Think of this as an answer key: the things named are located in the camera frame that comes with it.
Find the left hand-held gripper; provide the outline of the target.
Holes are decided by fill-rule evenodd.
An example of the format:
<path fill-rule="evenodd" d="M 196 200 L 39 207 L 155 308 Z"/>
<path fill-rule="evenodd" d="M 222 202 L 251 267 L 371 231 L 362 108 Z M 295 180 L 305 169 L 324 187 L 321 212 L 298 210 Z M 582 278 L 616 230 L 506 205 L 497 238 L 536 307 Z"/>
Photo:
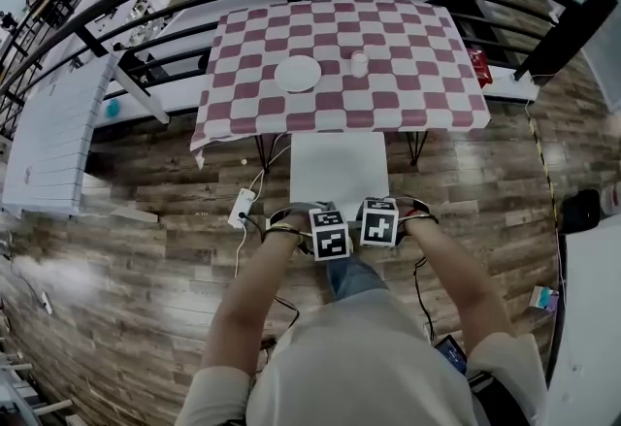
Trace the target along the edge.
<path fill-rule="evenodd" d="M 351 251 L 348 224 L 332 202 L 292 203 L 294 213 L 305 213 L 310 231 L 303 233 L 299 249 L 317 262 L 346 258 Z"/>

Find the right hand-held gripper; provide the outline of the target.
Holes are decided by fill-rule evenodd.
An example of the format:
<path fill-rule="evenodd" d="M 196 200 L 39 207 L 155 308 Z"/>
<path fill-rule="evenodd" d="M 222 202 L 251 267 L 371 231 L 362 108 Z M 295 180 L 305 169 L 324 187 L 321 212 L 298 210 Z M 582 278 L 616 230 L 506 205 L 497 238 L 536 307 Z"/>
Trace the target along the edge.
<path fill-rule="evenodd" d="M 368 198 L 361 209 L 361 246 L 396 245 L 399 208 L 394 198 Z"/>

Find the person's right hand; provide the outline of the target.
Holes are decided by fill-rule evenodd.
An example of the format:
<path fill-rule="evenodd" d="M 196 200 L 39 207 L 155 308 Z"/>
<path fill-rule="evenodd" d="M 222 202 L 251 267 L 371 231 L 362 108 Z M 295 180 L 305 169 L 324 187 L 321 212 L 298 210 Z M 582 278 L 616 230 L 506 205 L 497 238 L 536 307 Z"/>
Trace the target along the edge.
<path fill-rule="evenodd" d="M 406 235 L 409 234 L 408 227 L 411 221 L 431 217 L 428 205 L 418 199 L 400 197 L 396 199 L 396 203 L 399 209 L 399 224 Z"/>

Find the person's left hand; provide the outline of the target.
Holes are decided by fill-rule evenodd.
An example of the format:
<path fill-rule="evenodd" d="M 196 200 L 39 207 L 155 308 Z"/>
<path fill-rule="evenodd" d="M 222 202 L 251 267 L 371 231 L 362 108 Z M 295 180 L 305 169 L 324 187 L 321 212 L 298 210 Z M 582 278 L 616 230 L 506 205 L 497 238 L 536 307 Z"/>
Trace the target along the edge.
<path fill-rule="evenodd" d="M 270 228 L 278 226 L 299 231 L 303 235 L 311 233 L 310 214 L 307 208 L 288 207 L 273 213 L 268 219 Z"/>

